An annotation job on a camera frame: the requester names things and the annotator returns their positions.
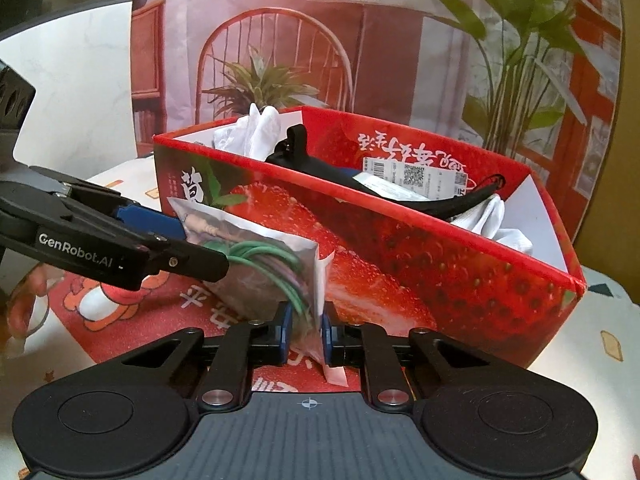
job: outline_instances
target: white cloth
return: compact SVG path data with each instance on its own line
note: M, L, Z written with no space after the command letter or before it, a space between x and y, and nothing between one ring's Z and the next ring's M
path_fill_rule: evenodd
M216 130L213 147L224 152L265 161L282 138L280 114L273 106L262 113L251 104L249 115L240 117L227 128Z
M494 194L451 223L472 233L525 254L533 253L533 244L519 229L500 229L504 219L504 200Z

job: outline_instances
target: strawberry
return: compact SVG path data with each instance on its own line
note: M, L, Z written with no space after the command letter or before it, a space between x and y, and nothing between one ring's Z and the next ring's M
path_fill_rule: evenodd
M269 229L309 238L320 246L321 258L331 254L340 243L336 235L322 227L306 207L281 187L254 182L237 186L231 193L244 194L247 200L228 206L225 211Z
M375 323L398 336L407 336L416 326L436 330L431 313L414 293L341 246L335 251L325 296L348 323Z
M309 139L309 155L324 160L336 168L362 167L364 152L357 142L348 139L338 124L328 126L322 134Z
M442 333L466 344L527 366L570 312L564 290L526 269L366 208L284 186L341 244L413 291Z
M335 252L325 297L335 303L345 321L377 323L392 335L406 335L415 326L436 328L430 312L415 294L345 248L340 238L283 188L254 182L231 193L244 194L247 200L227 207L227 212L314 240L320 245L321 258Z

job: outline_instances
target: metal screw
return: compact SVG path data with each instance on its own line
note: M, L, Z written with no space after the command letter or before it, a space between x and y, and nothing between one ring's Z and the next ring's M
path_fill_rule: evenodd
M378 400L387 406L402 406L409 402L409 394L402 390L385 390L380 392Z
M209 390L202 394L202 402L209 406L225 406L234 400L234 395L226 390Z

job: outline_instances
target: crosshair marking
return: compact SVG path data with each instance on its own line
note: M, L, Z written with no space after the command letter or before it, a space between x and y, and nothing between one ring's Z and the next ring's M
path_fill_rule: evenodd
M311 409L315 408L318 404L322 404L322 402L318 402L317 400L312 399L311 397L309 397L308 399L305 399L302 402L299 402L299 404L302 404L303 408L311 410Z

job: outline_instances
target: cardboard box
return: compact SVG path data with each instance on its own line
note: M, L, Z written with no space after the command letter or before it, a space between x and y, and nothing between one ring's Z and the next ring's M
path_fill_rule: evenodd
M342 168L363 158L454 169L470 186L506 178L502 227L533 243L527 256L385 200L211 148L232 120L154 137L162 210L175 196L224 208L335 252L327 299L341 316L394 335L436 326L446 335L528 366L556 334L586 285L558 212L525 165L469 144L382 120L313 107L282 114L303 123L308 152Z

